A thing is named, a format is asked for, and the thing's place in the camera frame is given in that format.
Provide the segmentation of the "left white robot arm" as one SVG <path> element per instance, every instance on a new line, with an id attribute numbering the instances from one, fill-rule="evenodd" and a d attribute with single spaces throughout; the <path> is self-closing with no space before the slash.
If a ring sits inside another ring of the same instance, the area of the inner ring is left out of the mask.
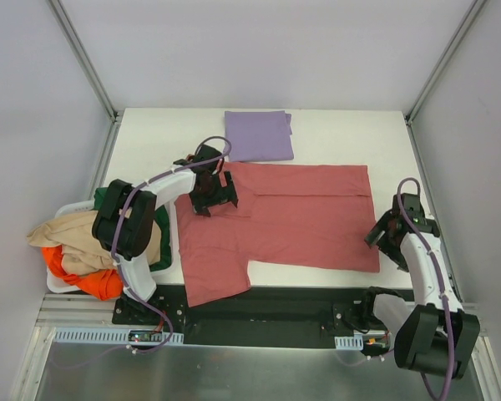
<path id="1" fill-rule="evenodd" d="M 191 200 L 192 211 L 210 217 L 210 209 L 227 203 L 238 205 L 231 173 L 224 169 L 232 144 L 223 139 L 225 150 L 203 140 L 195 153 L 140 184 L 113 180 L 92 225 L 92 235 L 109 252 L 124 284 L 124 293 L 134 299 L 130 313 L 140 324 L 150 325 L 159 317 L 159 304 L 151 299 L 156 283 L 151 275 L 146 249 L 152 236 L 155 211 L 181 195 Z"/>

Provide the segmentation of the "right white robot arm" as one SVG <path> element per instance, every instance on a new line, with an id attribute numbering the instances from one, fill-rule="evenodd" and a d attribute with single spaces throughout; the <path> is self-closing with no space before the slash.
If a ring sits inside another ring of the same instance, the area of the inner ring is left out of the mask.
<path id="1" fill-rule="evenodd" d="M 384 325 L 392 334 L 399 368 L 460 379 L 480 334 L 480 323 L 465 312 L 453 291 L 438 224 L 426 217 L 420 196 L 395 195 L 392 208 L 365 242 L 409 274 L 414 306 L 408 307 L 391 289 L 369 287 L 359 308 L 361 324 L 372 330 Z"/>

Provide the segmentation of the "pink t shirt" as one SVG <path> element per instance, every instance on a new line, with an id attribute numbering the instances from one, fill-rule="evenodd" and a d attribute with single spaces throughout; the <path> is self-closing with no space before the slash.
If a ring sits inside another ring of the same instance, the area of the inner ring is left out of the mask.
<path id="1" fill-rule="evenodd" d="M 239 203 L 195 214 L 175 202 L 187 302 L 246 292 L 250 261 L 378 273 L 364 239 L 376 223 L 365 165 L 230 163 Z"/>

